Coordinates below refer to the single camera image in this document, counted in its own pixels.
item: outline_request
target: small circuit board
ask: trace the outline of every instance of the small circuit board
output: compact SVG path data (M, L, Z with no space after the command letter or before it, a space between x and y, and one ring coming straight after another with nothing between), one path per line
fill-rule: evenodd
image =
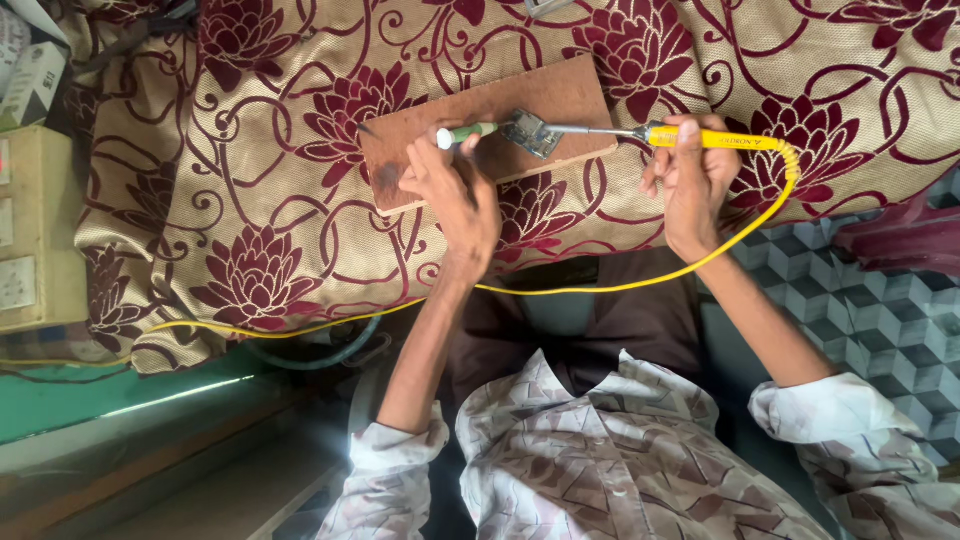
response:
M564 136L562 133L550 131L546 122L523 109L514 109L510 120L511 123L503 127L503 136L541 160L550 157Z

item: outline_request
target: green surface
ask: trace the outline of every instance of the green surface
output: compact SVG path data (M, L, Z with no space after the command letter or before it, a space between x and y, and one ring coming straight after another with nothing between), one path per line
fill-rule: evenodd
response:
M91 380L121 368L51 367L32 369L23 374L46 380ZM217 382L275 370L238 347L229 355L202 366L145 378L133 370L90 384L40 384L15 377L0 377L0 444L73 426Z

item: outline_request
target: black cable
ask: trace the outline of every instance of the black cable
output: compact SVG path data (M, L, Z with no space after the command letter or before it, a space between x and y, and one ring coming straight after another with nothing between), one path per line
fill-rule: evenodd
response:
M121 373L127 373L127 372L130 371L130 370L131 370L130 364L126 364L126 365L124 365L124 367L121 368L119 371L115 371L115 372L113 372L113 373L109 373L109 374L106 374L106 375L102 375L102 376L100 376L100 377L98 377L98 378L96 378L96 379L89 379L89 380L40 379L40 378L37 378L37 377L30 377L29 375L23 375L22 373L20 373L20 372L18 372L18 371L10 371L10 370L6 370L6 369L0 369L0 375L10 375L10 376L16 377L16 378L18 378L18 379L23 379L23 380L25 380L25 381L27 381L27 382L36 382L36 383L38 383L38 384L90 384L90 383L92 383L92 382L99 382L99 381L101 381L101 380L107 380L107 379L116 377L116 376L120 375Z

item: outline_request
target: shirt sleeve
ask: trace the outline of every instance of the shirt sleeve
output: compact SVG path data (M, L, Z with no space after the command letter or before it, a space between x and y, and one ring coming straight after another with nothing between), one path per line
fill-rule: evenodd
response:
M318 540L422 538L430 514L427 472L450 431L434 402L426 433L411 435L380 424L350 440L353 472L326 515Z
M797 445L820 499L857 538L960 538L960 484L939 483L923 434L853 374L754 391L750 412Z

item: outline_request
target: shirt cuff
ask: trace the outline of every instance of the shirt cuff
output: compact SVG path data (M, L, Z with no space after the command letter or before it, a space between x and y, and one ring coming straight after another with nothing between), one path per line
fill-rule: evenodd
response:
M370 424L350 438L350 459L357 469L376 470L426 465L436 459L450 439L450 430L440 411L440 402L434 402L426 433L412 435Z
M794 444L835 441L888 429L923 436L890 400L851 373L789 388L765 382L750 397L750 413L770 436Z

